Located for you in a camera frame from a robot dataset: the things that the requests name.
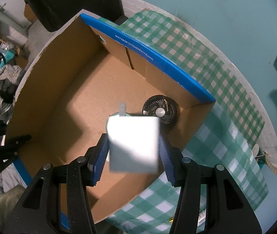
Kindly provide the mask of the white power adapter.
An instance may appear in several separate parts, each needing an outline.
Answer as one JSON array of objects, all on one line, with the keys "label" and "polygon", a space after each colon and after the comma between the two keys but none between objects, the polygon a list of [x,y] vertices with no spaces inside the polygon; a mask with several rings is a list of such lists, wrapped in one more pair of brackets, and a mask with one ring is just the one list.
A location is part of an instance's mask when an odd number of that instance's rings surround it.
[{"label": "white power adapter", "polygon": [[160,119],[131,116],[125,103],[120,117],[108,124],[109,168],[112,172],[156,174],[159,170]]}]

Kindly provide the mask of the black round fan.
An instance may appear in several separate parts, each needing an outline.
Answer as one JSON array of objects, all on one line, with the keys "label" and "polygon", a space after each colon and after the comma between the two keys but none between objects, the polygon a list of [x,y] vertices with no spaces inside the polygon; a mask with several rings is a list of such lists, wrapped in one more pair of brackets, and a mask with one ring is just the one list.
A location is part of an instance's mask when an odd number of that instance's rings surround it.
[{"label": "black round fan", "polygon": [[163,127],[173,127],[179,117],[179,106],[167,96],[155,95],[143,104],[142,113],[158,117]]}]

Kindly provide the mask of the cardboard box blue tape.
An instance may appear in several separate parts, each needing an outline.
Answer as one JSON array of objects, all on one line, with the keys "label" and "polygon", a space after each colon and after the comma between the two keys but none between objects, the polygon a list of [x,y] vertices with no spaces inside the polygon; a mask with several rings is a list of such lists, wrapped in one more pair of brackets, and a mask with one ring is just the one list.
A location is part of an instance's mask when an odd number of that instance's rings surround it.
[{"label": "cardboard box blue tape", "polygon": [[20,151],[20,175],[34,175],[45,163],[68,164],[97,143],[119,103],[128,113],[140,114],[155,95],[179,106],[168,137],[181,149],[215,103],[158,51],[81,13],[44,47],[19,86],[7,137],[31,136]]}]

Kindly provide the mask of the green white checkered tablecloth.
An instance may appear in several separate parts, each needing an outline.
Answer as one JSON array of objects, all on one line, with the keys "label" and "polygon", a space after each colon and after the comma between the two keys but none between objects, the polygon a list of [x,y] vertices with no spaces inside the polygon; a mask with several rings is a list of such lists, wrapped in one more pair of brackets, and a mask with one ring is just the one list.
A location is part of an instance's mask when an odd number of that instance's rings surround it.
[{"label": "green white checkered tablecloth", "polygon": [[108,217],[125,233],[261,233],[254,210],[268,193],[247,140],[216,104],[165,171]]}]

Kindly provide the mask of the small checkered green cloth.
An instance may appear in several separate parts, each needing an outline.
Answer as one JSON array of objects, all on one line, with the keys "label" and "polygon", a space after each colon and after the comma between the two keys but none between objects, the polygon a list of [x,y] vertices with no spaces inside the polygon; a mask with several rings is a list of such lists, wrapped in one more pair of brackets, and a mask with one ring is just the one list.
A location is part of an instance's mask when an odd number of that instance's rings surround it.
[{"label": "small checkered green cloth", "polygon": [[216,99],[250,146],[254,146],[264,127],[264,118],[251,94],[225,61],[175,19],[151,10],[134,14],[121,25],[108,25],[158,51]]}]

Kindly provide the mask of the striped black white garment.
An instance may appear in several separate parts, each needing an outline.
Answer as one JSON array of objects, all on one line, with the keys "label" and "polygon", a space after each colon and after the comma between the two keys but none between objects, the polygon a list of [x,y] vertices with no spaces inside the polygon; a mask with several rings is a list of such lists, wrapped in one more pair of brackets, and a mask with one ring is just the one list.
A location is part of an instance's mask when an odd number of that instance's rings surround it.
[{"label": "striped black white garment", "polygon": [[15,94],[25,73],[20,66],[0,68],[0,120],[6,124],[13,114]]}]

